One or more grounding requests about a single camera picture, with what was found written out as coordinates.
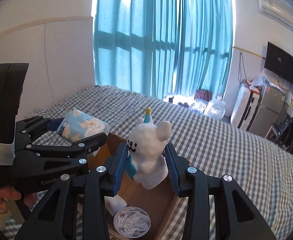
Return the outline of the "person left hand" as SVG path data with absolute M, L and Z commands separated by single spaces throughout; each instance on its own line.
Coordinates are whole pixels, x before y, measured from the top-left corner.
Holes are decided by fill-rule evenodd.
M 7 200 L 20 200 L 23 198 L 23 202 L 26 206 L 32 207 L 37 202 L 37 193 L 32 194 L 25 194 L 24 197 L 16 191 L 11 186 L 6 186 L 3 188 L 0 188 L 0 210 L 6 210 L 7 209 Z

